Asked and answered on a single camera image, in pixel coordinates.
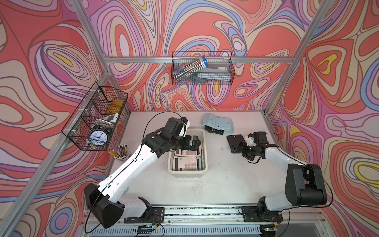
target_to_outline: white table surface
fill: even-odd
[[[141,143],[147,122],[158,112],[132,112],[121,143],[135,151]],[[190,128],[202,128],[203,117],[209,112],[179,112],[190,121]],[[200,178],[176,178],[167,170],[168,153],[147,167],[130,185],[127,197],[144,197],[151,204],[242,204],[257,203],[262,196],[271,196],[284,190],[285,173],[269,160],[261,159],[249,164],[241,154],[232,154],[226,136],[253,132],[269,132],[261,112],[233,111],[212,112],[230,118],[234,133],[223,135],[205,131],[208,171]],[[149,124],[146,134],[164,127],[174,113],[156,116]],[[267,134],[270,143],[277,137]],[[115,160],[114,172],[121,161]]]

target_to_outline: clock face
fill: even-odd
[[[108,140],[108,135],[101,130],[93,131],[89,136],[89,142],[94,146],[103,146]]]

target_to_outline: clear pencil tube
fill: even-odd
[[[194,72],[199,72],[201,69],[208,67],[208,62],[205,56],[200,56],[197,59],[193,60],[190,63],[187,63],[183,67],[179,68],[176,72],[174,72],[174,79],[178,82],[188,76],[190,76]]]

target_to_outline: white robotic arm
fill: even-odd
[[[122,194],[131,182],[151,163],[170,149],[197,150],[200,141],[194,136],[186,136],[189,122],[186,118],[170,118],[164,128],[148,134],[135,153],[113,174],[101,181],[97,186],[89,184],[85,188],[88,208],[104,228],[111,227],[120,218],[140,217],[148,202],[143,198],[122,200]],[[261,156],[272,161],[287,174],[285,190],[269,197],[260,198],[256,215],[261,220],[266,216],[296,206],[323,205],[327,201],[322,172],[319,166],[309,165],[285,153],[276,145],[269,144],[265,132],[255,132],[254,147],[238,144],[242,155],[249,157]]]
[[[170,118],[164,128],[148,134],[133,155],[114,173],[97,186],[88,184],[84,190],[86,204],[104,228],[111,227],[120,218],[140,216],[146,209],[142,198],[120,203],[122,194],[131,182],[151,163],[170,149],[196,151],[197,136],[186,136],[190,123],[186,118]]]

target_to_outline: blue cap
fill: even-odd
[[[207,62],[207,59],[205,58],[205,56],[203,55],[203,56],[201,56],[201,57],[203,58],[203,61],[204,61],[204,63],[205,63],[205,66],[208,67],[208,62]]]

